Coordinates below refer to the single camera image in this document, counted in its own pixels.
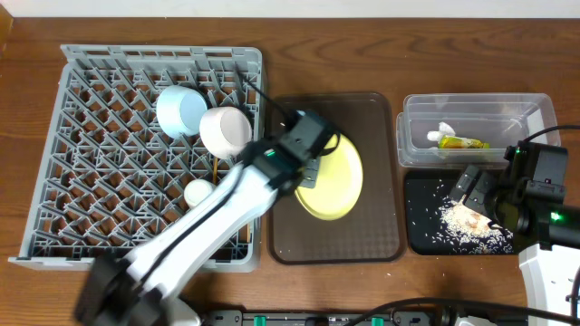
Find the wooden chopstick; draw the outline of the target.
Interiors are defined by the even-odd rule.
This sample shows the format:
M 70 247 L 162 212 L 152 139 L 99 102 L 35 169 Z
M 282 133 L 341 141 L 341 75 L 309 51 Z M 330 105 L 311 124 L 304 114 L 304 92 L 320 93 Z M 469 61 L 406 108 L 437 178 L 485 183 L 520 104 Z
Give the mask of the wooden chopstick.
M 215 186 L 218 184 L 218 158 L 217 157 L 213 157 L 212 182 Z

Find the grey plastic dish rack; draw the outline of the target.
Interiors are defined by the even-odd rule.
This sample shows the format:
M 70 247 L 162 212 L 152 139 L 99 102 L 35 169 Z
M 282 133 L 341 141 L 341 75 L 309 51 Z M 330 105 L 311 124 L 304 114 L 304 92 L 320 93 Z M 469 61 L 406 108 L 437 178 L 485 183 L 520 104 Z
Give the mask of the grey plastic dish rack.
M 264 132 L 262 53 L 253 47 L 66 44 L 66 58 L 19 254 L 34 270 L 84 271 L 124 255 L 185 215 L 188 182 L 212 180 L 197 136 L 166 135 L 157 99 L 169 86 L 234 106 Z

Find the light blue bowl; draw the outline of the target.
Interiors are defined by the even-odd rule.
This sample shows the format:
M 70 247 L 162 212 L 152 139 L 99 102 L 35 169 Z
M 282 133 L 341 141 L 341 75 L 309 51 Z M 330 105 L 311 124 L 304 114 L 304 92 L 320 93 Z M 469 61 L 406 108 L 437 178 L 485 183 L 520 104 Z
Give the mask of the light blue bowl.
M 197 135 L 207 110 L 208 105 L 200 92 L 177 85 L 162 91 L 156 105 L 162 131 L 173 139 Z

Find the white tissue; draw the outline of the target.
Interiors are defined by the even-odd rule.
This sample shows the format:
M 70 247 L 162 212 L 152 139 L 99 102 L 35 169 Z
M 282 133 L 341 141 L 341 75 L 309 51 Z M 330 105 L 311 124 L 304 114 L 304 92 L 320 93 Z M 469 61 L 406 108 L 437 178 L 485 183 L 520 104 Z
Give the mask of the white tissue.
M 429 141 L 440 142 L 444 137 L 454 137 L 456 135 L 455 130 L 447 123 L 440 122 L 438 130 L 432 130 L 427 133 L 427 139 Z

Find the white bowl with food residue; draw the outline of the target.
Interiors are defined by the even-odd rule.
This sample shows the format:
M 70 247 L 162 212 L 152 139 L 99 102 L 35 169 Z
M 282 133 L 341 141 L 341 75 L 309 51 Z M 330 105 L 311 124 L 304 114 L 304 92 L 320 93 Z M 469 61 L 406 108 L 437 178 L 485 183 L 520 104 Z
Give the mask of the white bowl with food residue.
M 213 108 L 204 113 L 199 135 L 205 148 L 217 158 L 237 156 L 252 140 L 247 116 L 235 107 Z

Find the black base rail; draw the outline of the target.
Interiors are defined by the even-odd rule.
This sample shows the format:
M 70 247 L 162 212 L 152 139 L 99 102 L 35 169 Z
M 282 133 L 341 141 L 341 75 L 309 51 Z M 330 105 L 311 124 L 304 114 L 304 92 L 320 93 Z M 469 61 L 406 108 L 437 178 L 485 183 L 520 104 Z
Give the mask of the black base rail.
M 212 311 L 201 318 L 202 326 L 342 326 L 359 313 L 338 312 L 242 312 Z M 475 326 L 527 325 L 527 317 L 498 316 L 493 321 L 479 316 L 463 316 L 451 308 L 438 312 L 393 311 L 360 322 L 367 326 Z

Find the clear plastic bin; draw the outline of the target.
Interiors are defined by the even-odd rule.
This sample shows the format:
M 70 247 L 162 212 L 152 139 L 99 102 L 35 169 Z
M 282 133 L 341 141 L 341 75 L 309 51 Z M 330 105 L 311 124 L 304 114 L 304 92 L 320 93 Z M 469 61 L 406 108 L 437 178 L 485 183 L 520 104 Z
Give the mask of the clear plastic bin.
M 487 149 L 438 149 L 428 140 L 444 122 L 461 138 L 488 143 Z M 504 168 L 508 146 L 554 127 L 556 114 L 543 93 L 413 94 L 397 116 L 397 153 L 405 168 Z

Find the cream white cup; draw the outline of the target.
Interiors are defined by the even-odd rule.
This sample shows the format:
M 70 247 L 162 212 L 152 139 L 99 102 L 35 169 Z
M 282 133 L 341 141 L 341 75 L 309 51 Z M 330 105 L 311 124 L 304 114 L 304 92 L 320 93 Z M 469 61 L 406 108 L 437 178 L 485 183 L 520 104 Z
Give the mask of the cream white cup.
M 206 179 L 195 179 L 190 181 L 184 188 L 183 196 L 190 208 L 198 206 L 206 197 L 208 197 L 215 185 Z

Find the yellow plate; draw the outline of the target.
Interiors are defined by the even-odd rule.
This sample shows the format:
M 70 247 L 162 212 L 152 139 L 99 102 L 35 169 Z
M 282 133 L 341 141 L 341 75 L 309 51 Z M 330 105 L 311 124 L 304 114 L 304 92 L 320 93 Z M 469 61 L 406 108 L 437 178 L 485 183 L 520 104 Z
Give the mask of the yellow plate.
M 354 144 L 342 135 L 333 136 L 321 157 L 314 187 L 298 187 L 295 197 L 312 216 L 332 221 L 346 216 L 363 188 L 363 164 Z

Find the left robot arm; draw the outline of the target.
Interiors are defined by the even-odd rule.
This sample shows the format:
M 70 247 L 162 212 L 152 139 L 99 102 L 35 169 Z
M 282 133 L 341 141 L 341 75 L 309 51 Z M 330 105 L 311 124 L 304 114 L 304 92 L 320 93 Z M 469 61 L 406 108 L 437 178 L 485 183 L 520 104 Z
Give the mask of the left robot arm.
M 216 250 L 243 225 L 292 192 L 325 143 L 285 134 L 251 142 L 226 178 L 174 225 L 122 258 L 92 265 L 73 312 L 82 325 L 199 325 L 179 294 Z

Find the brown serving tray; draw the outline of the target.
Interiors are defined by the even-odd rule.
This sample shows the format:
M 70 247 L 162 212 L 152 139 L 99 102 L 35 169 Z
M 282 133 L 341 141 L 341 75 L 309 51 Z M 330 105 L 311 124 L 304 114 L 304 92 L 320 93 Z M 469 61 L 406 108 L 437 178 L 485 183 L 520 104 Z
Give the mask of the brown serving tray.
M 335 124 L 362 160 L 362 193 L 334 221 L 309 214 L 295 196 L 284 197 L 268 221 L 268 251 L 281 264 L 389 262 L 404 251 L 400 188 L 389 102 L 379 93 L 286 95 L 277 102 L 314 110 Z

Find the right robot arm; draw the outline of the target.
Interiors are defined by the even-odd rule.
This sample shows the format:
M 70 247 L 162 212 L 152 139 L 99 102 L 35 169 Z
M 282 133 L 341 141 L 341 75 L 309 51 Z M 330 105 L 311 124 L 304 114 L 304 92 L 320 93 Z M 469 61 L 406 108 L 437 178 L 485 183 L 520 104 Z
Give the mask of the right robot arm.
M 513 235 L 530 308 L 579 323 L 579 209 L 564 204 L 563 168 L 510 164 L 500 177 L 475 166 L 450 197 Z

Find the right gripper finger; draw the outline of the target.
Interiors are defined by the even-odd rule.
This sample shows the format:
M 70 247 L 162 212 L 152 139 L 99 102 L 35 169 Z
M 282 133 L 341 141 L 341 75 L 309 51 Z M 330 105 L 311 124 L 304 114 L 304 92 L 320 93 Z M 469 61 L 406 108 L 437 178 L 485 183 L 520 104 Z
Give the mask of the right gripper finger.
M 473 180 L 461 201 L 462 205 L 484 217 L 492 217 L 489 196 L 495 186 L 496 181 L 494 178 Z
M 474 186 L 477 184 L 481 170 L 469 165 L 460 174 L 455 186 L 449 193 L 449 198 L 454 202 L 461 202 L 464 196 L 469 196 Z

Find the green yellow snack wrapper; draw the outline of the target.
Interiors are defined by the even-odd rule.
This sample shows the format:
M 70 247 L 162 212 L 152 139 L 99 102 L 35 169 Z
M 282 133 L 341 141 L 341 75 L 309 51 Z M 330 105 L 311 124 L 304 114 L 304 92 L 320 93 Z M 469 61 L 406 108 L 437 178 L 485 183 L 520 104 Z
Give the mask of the green yellow snack wrapper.
M 489 144 L 479 139 L 444 135 L 438 142 L 439 149 L 488 149 Z

